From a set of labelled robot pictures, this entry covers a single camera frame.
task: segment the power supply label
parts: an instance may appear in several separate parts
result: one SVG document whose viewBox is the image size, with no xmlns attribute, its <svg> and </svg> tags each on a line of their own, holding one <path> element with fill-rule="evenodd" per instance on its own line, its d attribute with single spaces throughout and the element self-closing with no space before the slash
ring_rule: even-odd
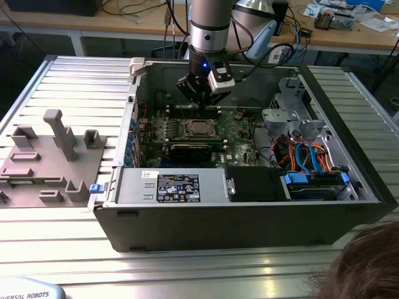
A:
<svg viewBox="0 0 399 299">
<path fill-rule="evenodd" d="M 200 180 L 197 174 L 159 174 L 158 202 L 200 202 Z"/>
</svg>

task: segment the wooden desk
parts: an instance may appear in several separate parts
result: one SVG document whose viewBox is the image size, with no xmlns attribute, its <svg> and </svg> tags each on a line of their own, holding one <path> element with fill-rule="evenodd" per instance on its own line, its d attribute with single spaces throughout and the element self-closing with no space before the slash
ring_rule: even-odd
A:
<svg viewBox="0 0 399 299">
<path fill-rule="evenodd" d="M 121 5 L 134 3 L 136 0 L 120 0 Z M 131 7 L 129 11 L 159 4 L 159 0 L 148 0 L 141 6 Z M 377 32 L 356 23 L 354 30 L 345 31 L 330 29 L 322 31 L 314 28 L 314 19 L 302 15 L 310 0 L 291 0 L 292 10 L 302 27 L 313 30 L 308 46 L 309 50 L 326 50 L 332 52 L 352 52 L 364 54 L 389 54 L 397 40 L 396 31 Z M 140 13 L 140 23 L 136 24 L 121 16 L 112 16 L 99 10 L 95 17 L 71 16 L 63 14 L 44 14 L 31 12 L 11 12 L 0 0 L 7 13 L 28 33 L 67 35 L 71 38 L 76 55 L 84 55 L 81 37 L 110 37 L 119 39 L 150 39 L 162 40 L 165 32 L 163 19 L 166 5 Z M 107 5 L 107 10 L 117 12 L 115 1 Z M 398 7 L 385 6 L 385 14 L 399 14 Z M 176 18 L 185 29 L 185 6 L 176 4 Z M 13 24 L 0 11 L 0 31 L 17 31 Z M 269 45 L 294 40 L 289 32 L 289 26 L 284 26 L 280 36 L 273 37 Z M 182 33 L 177 29 L 176 40 L 182 40 Z"/>
</svg>

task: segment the person's hair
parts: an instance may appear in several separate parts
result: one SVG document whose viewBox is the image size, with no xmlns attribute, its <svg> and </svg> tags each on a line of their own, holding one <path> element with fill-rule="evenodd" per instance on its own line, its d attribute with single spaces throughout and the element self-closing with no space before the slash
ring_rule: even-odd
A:
<svg viewBox="0 0 399 299">
<path fill-rule="evenodd" d="M 361 231 L 330 270 L 310 282 L 314 299 L 399 298 L 399 221 Z"/>
</svg>

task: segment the motherboard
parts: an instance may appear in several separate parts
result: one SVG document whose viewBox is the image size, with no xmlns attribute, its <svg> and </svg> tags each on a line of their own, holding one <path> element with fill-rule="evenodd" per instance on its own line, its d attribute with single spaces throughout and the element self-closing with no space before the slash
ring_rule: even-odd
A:
<svg viewBox="0 0 399 299">
<path fill-rule="evenodd" d="M 157 110 L 139 121 L 142 167 L 260 165 L 252 142 L 254 117 L 250 113 L 225 109 L 199 116 L 177 111 Z"/>
</svg>

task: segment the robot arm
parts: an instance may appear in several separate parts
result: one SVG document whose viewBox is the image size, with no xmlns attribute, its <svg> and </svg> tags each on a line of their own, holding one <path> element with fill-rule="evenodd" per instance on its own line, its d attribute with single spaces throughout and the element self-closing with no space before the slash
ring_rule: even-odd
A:
<svg viewBox="0 0 399 299">
<path fill-rule="evenodd" d="M 189 71 L 177 87 L 201 108 L 218 103 L 234 87 L 225 49 L 232 8 L 232 0 L 193 0 Z"/>
<path fill-rule="evenodd" d="M 235 85 L 228 62 L 229 50 L 238 49 L 231 25 L 233 5 L 236 0 L 193 0 L 190 24 L 189 71 L 177 83 L 177 87 L 191 102 L 200 108 L 215 105 L 231 92 Z M 240 24 L 255 36 L 252 49 L 247 52 L 257 59 L 267 50 L 276 22 L 272 0 L 241 0 L 233 15 Z M 245 42 L 248 34 L 240 30 L 238 35 Z"/>
</svg>

